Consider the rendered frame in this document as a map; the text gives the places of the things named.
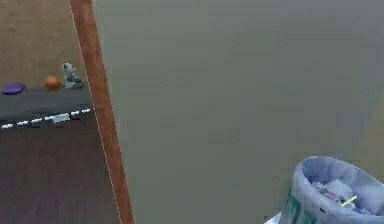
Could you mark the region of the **brown wooden door frame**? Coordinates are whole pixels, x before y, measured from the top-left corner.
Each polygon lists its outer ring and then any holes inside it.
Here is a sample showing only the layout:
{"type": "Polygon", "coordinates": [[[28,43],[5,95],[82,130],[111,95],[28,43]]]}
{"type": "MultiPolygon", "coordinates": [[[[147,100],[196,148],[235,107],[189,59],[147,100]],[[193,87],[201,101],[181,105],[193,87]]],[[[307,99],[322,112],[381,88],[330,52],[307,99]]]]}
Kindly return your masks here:
{"type": "Polygon", "coordinates": [[[120,224],[135,224],[92,0],[69,0],[120,224]]]}

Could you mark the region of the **dark grey floor mat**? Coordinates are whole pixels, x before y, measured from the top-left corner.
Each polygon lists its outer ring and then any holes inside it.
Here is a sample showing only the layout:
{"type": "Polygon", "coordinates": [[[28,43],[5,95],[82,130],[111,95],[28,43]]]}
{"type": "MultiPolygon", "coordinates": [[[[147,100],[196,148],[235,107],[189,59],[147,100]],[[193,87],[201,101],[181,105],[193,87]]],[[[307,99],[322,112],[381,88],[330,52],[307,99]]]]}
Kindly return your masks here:
{"type": "Polygon", "coordinates": [[[0,95],[0,130],[44,123],[93,109],[88,88],[28,89],[18,95],[0,95]]]}

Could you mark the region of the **grey toy figure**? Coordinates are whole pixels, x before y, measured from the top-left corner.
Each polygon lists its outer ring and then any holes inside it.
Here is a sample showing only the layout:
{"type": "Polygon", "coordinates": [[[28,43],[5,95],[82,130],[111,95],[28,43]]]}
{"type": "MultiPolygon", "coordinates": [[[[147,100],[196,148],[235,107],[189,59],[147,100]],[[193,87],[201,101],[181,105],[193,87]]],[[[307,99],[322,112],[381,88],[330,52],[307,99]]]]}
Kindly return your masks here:
{"type": "Polygon", "coordinates": [[[77,76],[76,68],[68,62],[62,64],[64,75],[64,87],[67,89],[81,89],[84,87],[84,82],[77,76]]]}

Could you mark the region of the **orange ball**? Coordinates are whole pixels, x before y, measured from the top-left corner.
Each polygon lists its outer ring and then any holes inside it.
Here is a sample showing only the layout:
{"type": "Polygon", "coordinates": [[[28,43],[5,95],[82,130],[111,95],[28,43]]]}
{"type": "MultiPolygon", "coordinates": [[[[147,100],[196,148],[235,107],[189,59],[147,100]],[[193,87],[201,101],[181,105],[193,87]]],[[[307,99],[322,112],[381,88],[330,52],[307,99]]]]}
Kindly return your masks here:
{"type": "Polygon", "coordinates": [[[56,90],[61,87],[61,81],[56,76],[47,76],[44,85],[48,90],[56,90]]]}

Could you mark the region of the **purple cushion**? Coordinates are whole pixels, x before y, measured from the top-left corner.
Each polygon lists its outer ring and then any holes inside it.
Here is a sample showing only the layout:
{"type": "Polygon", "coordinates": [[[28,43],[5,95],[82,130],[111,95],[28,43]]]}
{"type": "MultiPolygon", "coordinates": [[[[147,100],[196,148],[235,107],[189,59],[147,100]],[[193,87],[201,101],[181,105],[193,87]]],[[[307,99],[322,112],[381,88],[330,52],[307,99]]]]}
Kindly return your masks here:
{"type": "Polygon", "coordinates": [[[23,83],[9,83],[3,86],[2,93],[4,95],[20,94],[26,89],[26,85],[23,83]]]}

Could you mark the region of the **pale blue waste bin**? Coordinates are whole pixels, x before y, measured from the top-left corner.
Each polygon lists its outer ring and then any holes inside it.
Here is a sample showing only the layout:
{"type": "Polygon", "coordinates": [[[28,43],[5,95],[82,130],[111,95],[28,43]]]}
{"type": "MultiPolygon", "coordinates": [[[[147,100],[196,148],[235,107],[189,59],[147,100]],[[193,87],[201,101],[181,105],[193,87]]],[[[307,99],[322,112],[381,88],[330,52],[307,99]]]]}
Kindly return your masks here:
{"type": "Polygon", "coordinates": [[[278,224],[384,224],[384,184],[342,160],[308,157],[294,169],[278,224]]]}

